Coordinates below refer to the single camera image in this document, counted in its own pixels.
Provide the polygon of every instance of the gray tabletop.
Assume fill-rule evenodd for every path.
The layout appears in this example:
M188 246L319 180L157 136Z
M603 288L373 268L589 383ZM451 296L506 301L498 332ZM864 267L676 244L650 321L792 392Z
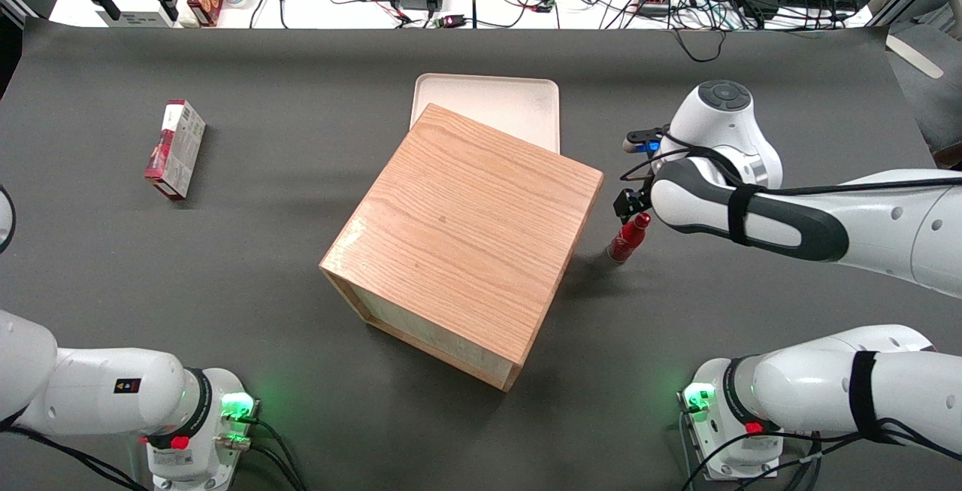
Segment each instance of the gray tabletop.
M697 56L715 33L683 35ZM738 80L788 186L932 166L878 29L731 33L717 62L667 32L93 31L41 22L0 103L0 180L17 236L4 309L63 347L148 347L237 372L310 488L674 490L674 392L708 358L904 323L962 353L960 302L655 223L621 268L598 251L636 162L621 142L702 80ZM547 77L562 152L607 176L515 388L504 395L364 325L317 262L408 128L425 72ZM142 180L162 106L210 124L189 200ZM127 466L124 440L66 441ZM0 437L0 489L107 489L55 451ZM821 489L957 487L935 453L857 444ZM238 491L281 488L244 458ZM728 489L704 483L698 489ZM773 489L772 484L760 489Z

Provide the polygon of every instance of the wooden box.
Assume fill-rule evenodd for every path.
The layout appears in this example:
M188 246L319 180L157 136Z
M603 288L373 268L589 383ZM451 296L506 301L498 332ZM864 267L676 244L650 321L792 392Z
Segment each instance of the wooden box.
M603 178L430 105L320 268L365 322L508 391Z

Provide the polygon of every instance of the velcro strap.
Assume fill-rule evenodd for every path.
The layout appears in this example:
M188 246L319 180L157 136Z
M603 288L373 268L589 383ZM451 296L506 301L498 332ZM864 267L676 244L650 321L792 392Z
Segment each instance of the velcro strap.
M876 354L858 351L852 359L852 376L849 377L849 409L852 419L862 437L873 442L893 444L876 418L876 403L872 398L872 370L876 367Z
M749 201L752 196L764 187L739 185L728 197L728 237L737 244L749 247L749 238L745 234L745 217L749 214Z
M0 433L7 432L8 430L10 430L10 428L14 426L14 422L17 421L17 418L20 418L20 416L23 416L24 412L27 412L26 406L18 410L13 416L10 416L9 418L4 420L0 420Z

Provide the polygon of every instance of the white tray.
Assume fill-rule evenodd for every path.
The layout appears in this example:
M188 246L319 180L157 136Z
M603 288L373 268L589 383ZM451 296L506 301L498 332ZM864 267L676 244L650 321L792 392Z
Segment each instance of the white tray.
M561 108L552 80L424 74L415 84L411 126L428 104L561 152Z

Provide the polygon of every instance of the red can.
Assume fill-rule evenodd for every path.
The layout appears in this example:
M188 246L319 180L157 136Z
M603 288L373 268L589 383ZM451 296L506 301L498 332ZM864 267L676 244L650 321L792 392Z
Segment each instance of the red can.
M636 214L635 218L632 218L628 224L623 225L615 238L611 240L611 244L607 248L608 257L619 264L628 261L632 252L642 244L642 241L645 241L645 229L649 227L650 223L652 223L650 214Z

